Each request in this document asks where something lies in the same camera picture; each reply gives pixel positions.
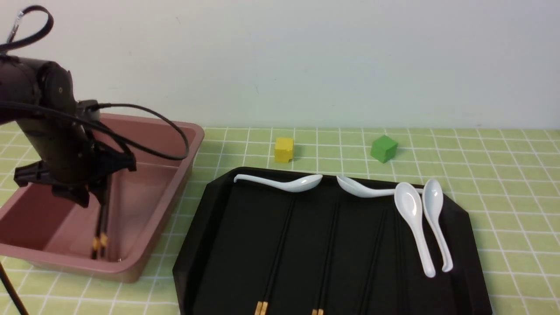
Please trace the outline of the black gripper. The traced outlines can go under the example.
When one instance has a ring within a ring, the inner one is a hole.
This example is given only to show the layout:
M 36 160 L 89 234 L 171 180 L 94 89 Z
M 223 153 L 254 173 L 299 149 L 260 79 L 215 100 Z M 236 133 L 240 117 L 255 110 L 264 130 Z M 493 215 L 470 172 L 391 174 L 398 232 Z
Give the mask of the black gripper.
M 21 188 L 28 184 L 50 186 L 52 195 L 70 200 L 84 209 L 89 206 L 90 194 L 96 197 L 100 206 L 107 206 L 110 175 L 123 169 L 131 172 L 137 169 L 132 151 L 123 143 L 118 145 L 123 152 L 93 140 L 73 154 L 16 168 L 14 181 Z

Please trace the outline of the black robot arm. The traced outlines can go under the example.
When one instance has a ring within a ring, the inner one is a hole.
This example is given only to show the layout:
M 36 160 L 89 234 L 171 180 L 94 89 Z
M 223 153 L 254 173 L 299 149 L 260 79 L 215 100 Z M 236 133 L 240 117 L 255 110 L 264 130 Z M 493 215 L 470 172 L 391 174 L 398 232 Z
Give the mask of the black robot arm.
M 1 101 L 9 104 L 1 107 L 1 123 L 16 122 L 40 156 L 15 169 L 18 187 L 42 184 L 83 208 L 90 195 L 107 205 L 112 174 L 136 170 L 136 158 L 123 142 L 118 151 L 86 126 L 105 128 L 98 114 L 87 111 L 96 101 L 77 102 L 70 72 L 56 62 L 2 56 Z

